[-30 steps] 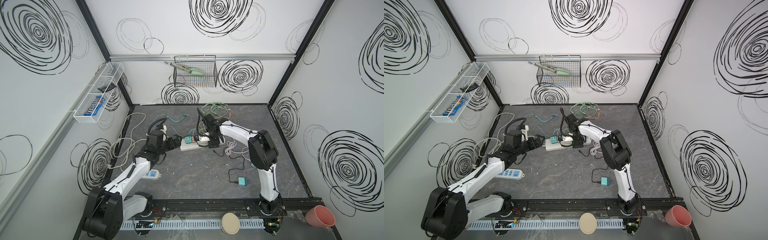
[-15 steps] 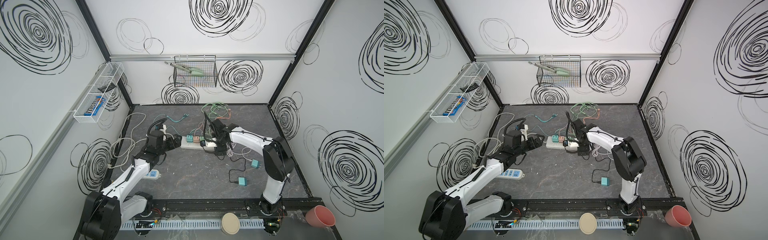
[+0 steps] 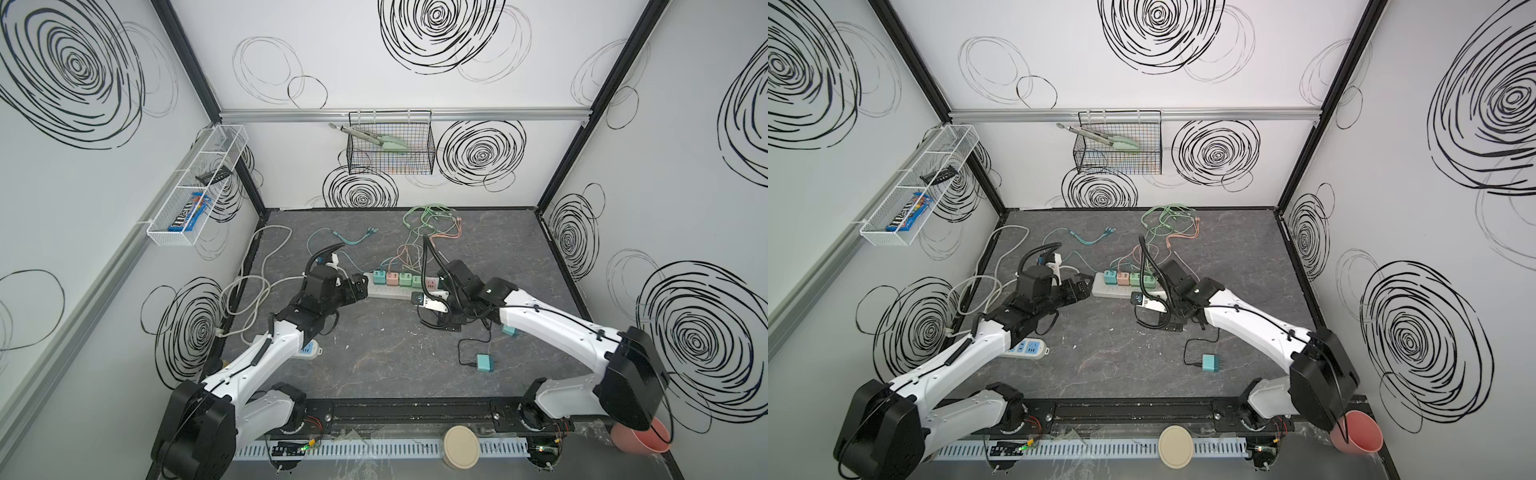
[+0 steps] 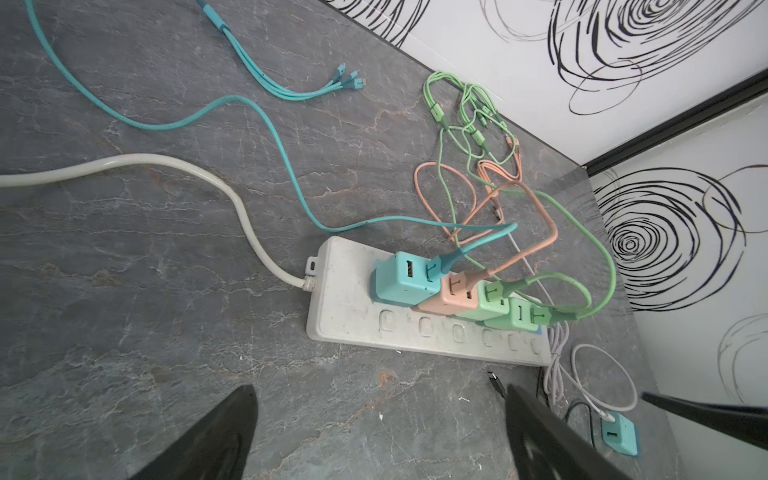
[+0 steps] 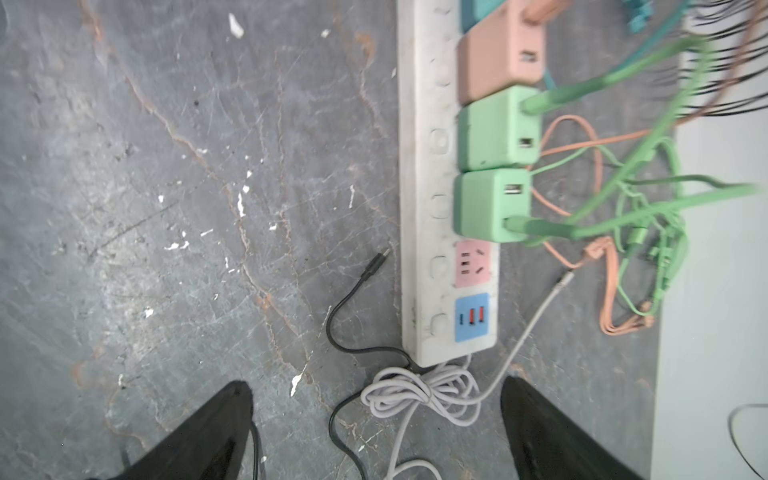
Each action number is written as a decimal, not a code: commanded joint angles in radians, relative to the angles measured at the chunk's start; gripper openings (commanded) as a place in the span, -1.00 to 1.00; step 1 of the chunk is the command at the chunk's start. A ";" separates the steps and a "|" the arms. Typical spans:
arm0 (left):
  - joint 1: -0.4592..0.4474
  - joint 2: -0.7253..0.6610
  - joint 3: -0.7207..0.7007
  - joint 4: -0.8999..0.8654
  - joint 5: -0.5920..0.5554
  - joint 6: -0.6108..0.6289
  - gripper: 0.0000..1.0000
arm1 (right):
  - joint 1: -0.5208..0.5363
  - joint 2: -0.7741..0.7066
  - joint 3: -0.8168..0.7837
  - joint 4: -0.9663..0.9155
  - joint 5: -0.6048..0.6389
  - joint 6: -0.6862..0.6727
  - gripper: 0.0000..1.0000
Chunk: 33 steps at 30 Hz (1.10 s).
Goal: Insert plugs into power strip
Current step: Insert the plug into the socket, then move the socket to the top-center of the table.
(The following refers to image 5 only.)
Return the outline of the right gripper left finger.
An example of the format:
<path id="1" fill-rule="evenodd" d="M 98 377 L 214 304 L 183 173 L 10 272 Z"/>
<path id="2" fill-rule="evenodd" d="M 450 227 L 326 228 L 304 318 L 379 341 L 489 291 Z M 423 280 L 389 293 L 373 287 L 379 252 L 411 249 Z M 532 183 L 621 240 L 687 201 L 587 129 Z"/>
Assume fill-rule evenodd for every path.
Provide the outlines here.
<path id="1" fill-rule="evenodd" d="M 236 479 L 255 435 L 253 393 L 231 381 L 119 479 Z"/>

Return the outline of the light green charger plug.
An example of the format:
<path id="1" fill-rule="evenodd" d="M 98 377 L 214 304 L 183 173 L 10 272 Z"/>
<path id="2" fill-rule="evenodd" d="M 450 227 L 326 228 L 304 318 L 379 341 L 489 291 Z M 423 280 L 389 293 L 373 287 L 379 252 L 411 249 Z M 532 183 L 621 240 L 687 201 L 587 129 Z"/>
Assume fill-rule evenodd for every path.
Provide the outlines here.
<path id="1" fill-rule="evenodd" d="M 538 159 L 542 116 L 521 103 L 539 93 L 516 85 L 474 101 L 458 115 L 458 165 L 463 172 L 522 168 Z"/>

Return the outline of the white multicolour power strip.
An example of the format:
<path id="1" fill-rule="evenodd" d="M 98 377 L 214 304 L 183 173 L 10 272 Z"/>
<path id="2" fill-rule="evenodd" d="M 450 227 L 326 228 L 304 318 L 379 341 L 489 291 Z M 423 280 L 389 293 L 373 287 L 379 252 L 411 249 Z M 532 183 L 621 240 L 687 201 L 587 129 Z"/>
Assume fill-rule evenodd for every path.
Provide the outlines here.
<path id="1" fill-rule="evenodd" d="M 399 1 L 402 345 L 432 367 L 489 349 L 498 333 L 498 245 L 454 230 L 457 1 Z"/>

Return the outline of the teal charger plug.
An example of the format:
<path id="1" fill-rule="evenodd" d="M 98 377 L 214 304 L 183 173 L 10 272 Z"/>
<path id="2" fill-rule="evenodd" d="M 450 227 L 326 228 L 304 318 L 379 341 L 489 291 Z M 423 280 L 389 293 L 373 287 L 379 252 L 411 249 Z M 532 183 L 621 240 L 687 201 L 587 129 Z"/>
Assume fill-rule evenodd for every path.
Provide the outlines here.
<path id="1" fill-rule="evenodd" d="M 479 21 L 486 18 L 504 3 L 504 0 L 461 0 L 461 28 L 467 33 Z"/>

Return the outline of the small green charger plug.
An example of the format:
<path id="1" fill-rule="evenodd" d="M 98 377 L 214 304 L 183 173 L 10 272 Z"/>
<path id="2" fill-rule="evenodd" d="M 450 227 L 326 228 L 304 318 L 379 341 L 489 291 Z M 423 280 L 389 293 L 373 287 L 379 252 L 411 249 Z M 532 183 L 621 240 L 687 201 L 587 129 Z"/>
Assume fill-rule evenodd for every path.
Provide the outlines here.
<path id="1" fill-rule="evenodd" d="M 513 216 L 531 214 L 531 173 L 497 168 L 460 174 L 454 182 L 454 231 L 494 243 L 522 242 L 526 235 L 505 227 Z"/>

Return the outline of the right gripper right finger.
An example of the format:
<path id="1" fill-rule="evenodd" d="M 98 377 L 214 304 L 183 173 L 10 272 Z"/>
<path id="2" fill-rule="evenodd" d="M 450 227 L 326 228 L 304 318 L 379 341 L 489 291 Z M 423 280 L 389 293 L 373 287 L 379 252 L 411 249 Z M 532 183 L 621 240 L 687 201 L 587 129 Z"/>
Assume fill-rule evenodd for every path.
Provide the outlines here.
<path id="1" fill-rule="evenodd" d="M 531 384 L 508 377 L 501 412 L 521 479 L 637 479 Z"/>

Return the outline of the pink charger plug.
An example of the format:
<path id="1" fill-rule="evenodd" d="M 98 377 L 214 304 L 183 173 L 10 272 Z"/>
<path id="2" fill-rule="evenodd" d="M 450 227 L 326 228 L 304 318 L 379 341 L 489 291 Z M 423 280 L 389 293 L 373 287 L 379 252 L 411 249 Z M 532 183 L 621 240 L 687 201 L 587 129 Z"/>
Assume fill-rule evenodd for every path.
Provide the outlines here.
<path id="1" fill-rule="evenodd" d="M 530 18 L 532 1 L 508 0 L 463 32 L 458 47 L 458 99 L 463 106 L 544 76 L 545 27 Z"/>

